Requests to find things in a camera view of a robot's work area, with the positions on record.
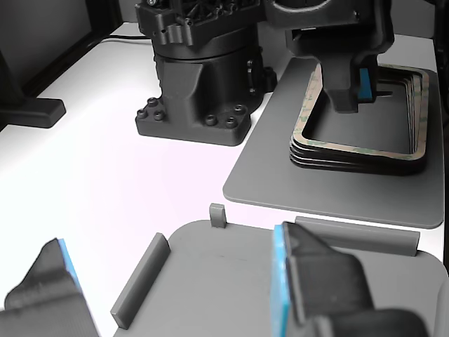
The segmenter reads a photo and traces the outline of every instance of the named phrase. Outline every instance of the black plastic housing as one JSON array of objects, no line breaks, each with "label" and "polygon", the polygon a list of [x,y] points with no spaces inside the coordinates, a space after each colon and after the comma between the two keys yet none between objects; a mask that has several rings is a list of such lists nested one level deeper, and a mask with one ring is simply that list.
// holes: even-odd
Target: black plastic housing
[{"label": "black plastic housing", "polygon": [[277,85],[274,71],[263,65],[256,25],[205,46],[154,44],[154,60],[162,96],[138,112],[142,136],[238,145],[250,114]]}]

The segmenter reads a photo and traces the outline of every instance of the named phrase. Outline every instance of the small gray tab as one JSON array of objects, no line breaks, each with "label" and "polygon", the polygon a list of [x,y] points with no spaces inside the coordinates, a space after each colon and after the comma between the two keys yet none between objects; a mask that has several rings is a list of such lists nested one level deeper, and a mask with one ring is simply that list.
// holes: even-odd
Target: small gray tab
[{"label": "small gray tab", "polygon": [[449,279],[446,279],[438,293],[434,337],[446,337],[449,331]]},{"label": "small gray tab", "polygon": [[212,227],[226,228],[226,211],[225,206],[221,204],[210,204],[209,206],[210,223]]},{"label": "small gray tab", "polygon": [[129,329],[169,255],[166,238],[156,233],[111,310],[119,328]]},{"label": "small gray tab", "polygon": [[331,220],[297,217],[298,225],[318,235],[327,244],[346,249],[416,256],[420,233]]}]

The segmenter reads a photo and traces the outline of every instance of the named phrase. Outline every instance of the black object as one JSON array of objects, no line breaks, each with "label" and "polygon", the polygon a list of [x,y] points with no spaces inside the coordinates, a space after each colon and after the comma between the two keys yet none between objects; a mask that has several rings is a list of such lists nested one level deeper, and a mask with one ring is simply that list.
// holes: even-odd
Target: black object
[{"label": "black object", "polygon": [[427,337],[420,317],[375,310],[360,261],[302,226],[283,223],[292,310],[287,337]]},{"label": "black object", "polygon": [[0,312],[0,336],[98,337],[88,306],[67,271],[58,240],[47,243]]},{"label": "black object", "polygon": [[0,51],[0,125],[50,128],[64,114],[61,100],[25,97]]},{"label": "black object", "polygon": [[368,70],[375,101],[377,55],[394,42],[391,0],[265,3],[268,21],[287,29],[287,47],[293,54],[320,62],[323,90],[336,112],[358,111],[361,68]]},{"label": "black object", "polygon": [[260,1],[142,1],[137,13],[162,89],[138,112],[139,134],[240,144],[250,114],[277,84],[258,43]]}]

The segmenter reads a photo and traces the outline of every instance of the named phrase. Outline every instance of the black frame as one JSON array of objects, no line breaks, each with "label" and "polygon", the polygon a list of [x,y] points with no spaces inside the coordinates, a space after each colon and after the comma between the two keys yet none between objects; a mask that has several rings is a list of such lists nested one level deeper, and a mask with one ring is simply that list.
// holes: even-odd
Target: black frame
[{"label": "black frame", "polygon": [[23,92],[28,97],[37,97],[50,86],[59,76],[80,60],[97,41],[123,24],[119,0],[85,0],[88,9],[92,32],[67,49],[49,66],[40,71],[23,86]]}]

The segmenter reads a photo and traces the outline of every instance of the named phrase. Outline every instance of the black cable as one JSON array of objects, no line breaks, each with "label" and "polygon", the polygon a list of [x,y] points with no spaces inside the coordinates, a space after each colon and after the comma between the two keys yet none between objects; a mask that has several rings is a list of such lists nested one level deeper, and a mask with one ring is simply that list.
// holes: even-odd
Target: black cable
[{"label": "black cable", "polygon": [[87,45],[87,49],[92,48],[94,46],[97,46],[98,44],[101,44],[103,41],[110,40],[110,39],[116,39],[116,40],[127,40],[127,41],[145,41],[145,40],[151,40],[148,37],[145,36],[127,36],[127,35],[108,35],[106,37],[103,37],[102,39],[98,39],[95,41],[90,42]]}]

